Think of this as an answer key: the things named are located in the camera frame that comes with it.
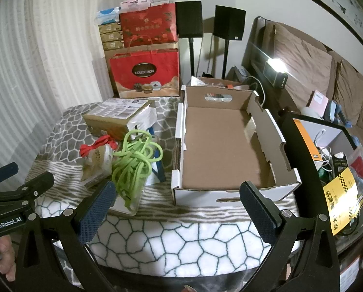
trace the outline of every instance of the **curtain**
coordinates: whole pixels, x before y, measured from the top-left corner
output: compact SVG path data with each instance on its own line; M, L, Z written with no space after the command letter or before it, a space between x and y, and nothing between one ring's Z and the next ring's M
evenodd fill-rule
M0 166L19 165L2 183L24 179L68 107L112 96L96 11L122 0L0 0Z

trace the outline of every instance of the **neon green shoelace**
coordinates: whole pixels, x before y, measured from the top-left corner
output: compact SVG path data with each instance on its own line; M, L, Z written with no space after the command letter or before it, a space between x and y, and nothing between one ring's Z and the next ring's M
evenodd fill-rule
M129 142L132 134L140 135ZM156 148L159 157L153 158ZM152 172L151 163L162 159L163 150L153 141L149 132L134 129L125 135L122 150L115 152L114 156L118 158L112 163L112 181L118 194L124 199L124 205L129 208L136 191L142 186L140 183L145 183L142 179L149 177Z

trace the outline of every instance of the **red gift bag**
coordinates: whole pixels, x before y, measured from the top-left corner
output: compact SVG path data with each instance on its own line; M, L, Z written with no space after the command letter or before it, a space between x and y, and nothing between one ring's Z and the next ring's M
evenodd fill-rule
M121 98L179 95L177 49L117 54L110 65Z
M125 47L177 42L174 3L120 14Z

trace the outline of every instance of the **black pole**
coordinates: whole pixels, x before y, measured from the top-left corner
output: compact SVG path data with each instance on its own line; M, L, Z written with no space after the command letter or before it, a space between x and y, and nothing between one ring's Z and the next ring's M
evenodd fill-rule
M190 43L190 64L191 64L191 75L195 76L195 59L194 59L194 38L188 37Z
M225 40L225 53L223 56L222 80L225 80L227 53L229 52L229 40Z

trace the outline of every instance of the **gray stone pattern tablecloth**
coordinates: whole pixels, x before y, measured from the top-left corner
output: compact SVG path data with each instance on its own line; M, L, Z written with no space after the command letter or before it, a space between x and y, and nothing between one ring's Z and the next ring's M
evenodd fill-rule
M133 218L109 214L89 246L99 264L165 277L229 274L259 266L270 249L243 207L186 208L173 206L170 193L172 149L179 98L155 98L158 121L153 125L164 149L167 181L145 188ZM31 168L28 179L48 170L55 185L38 199L42 217L75 208L91 194L83 187L79 155L81 144L93 137L82 115L97 103L68 109L50 133ZM294 196L276 203L298 214Z

